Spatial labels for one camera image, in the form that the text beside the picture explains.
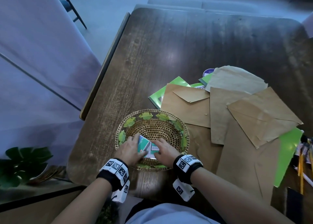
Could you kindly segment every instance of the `round sticker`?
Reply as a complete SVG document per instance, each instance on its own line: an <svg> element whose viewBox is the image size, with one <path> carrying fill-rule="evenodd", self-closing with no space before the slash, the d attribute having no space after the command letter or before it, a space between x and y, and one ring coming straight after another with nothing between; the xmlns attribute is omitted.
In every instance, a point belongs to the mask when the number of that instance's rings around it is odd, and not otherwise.
<svg viewBox="0 0 313 224"><path fill-rule="evenodd" d="M206 75L211 74L213 71L214 71L214 69L206 69L206 70L203 72L202 77L205 77Z"/></svg>

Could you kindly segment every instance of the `wooden table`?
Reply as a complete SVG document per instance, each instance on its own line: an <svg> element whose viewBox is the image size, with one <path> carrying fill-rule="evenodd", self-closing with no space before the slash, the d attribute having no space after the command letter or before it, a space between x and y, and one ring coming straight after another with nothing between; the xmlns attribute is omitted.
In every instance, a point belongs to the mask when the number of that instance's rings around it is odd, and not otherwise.
<svg viewBox="0 0 313 224"><path fill-rule="evenodd" d="M177 76L189 84L197 83L205 69L224 65L263 78L304 122L300 128L313 135L313 72L301 61L303 51L295 50L307 38L303 26L290 19L135 10L73 148L67 167L70 179L83 185L95 179L115 152L115 132L123 118L155 108L149 95ZM173 190L173 181L172 171L132 170L130 194L182 202ZM295 171L288 170L281 187L274 189L272 206L282 211L284 187L298 190L297 185ZM312 223L313 189L306 185L305 192L305 219ZM191 204L200 199L203 201L197 193Z"/></svg>

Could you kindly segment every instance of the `wicker basket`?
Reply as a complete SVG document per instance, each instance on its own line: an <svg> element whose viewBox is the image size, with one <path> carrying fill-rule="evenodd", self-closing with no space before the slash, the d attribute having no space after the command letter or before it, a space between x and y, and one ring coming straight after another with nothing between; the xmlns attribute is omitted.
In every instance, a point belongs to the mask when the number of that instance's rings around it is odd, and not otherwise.
<svg viewBox="0 0 313 224"><path fill-rule="evenodd" d="M117 149L127 137L134 136L136 133L149 140L163 138L181 154L187 154L189 148L188 129L183 121L172 113L157 109L145 109L129 114L117 128L115 148ZM149 158L143 158L136 168L144 171L170 169L157 160Z"/></svg>

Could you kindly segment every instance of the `forearm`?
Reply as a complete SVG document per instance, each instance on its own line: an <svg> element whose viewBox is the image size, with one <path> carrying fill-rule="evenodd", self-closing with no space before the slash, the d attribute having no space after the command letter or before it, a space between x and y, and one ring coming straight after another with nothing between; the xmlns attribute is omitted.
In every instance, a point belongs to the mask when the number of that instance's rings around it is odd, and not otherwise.
<svg viewBox="0 0 313 224"><path fill-rule="evenodd" d="M75 198L52 222L52 224L92 224L112 191L111 184L97 178Z"/></svg>
<svg viewBox="0 0 313 224"><path fill-rule="evenodd" d="M195 170L190 179L229 224L293 223L273 207L204 168Z"/></svg>

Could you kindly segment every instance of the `light blue shirt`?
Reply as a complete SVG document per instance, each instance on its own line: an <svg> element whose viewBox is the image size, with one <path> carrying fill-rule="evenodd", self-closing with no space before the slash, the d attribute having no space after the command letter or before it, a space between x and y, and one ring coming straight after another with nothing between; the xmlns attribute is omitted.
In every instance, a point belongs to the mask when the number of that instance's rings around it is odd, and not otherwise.
<svg viewBox="0 0 313 224"><path fill-rule="evenodd" d="M137 212L126 224L219 224L196 210L177 204L163 203Z"/></svg>

